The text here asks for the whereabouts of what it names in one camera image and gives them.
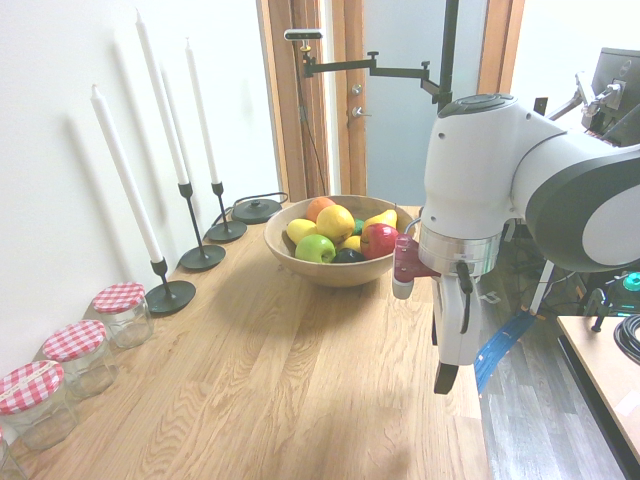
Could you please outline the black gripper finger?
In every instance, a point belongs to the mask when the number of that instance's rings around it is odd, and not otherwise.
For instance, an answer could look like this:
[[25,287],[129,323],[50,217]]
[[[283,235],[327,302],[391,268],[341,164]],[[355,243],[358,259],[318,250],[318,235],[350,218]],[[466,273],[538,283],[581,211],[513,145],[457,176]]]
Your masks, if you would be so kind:
[[434,383],[434,393],[447,395],[454,386],[458,374],[458,366],[439,362]]

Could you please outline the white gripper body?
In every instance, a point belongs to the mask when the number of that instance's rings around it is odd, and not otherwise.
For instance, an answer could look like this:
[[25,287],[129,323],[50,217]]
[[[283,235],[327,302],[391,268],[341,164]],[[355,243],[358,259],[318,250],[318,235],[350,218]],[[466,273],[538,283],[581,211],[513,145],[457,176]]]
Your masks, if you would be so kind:
[[471,365],[480,349],[482,307],[475,280],[466,302],[457,275],[435,279],[434,314],[439,360],[449,365]]

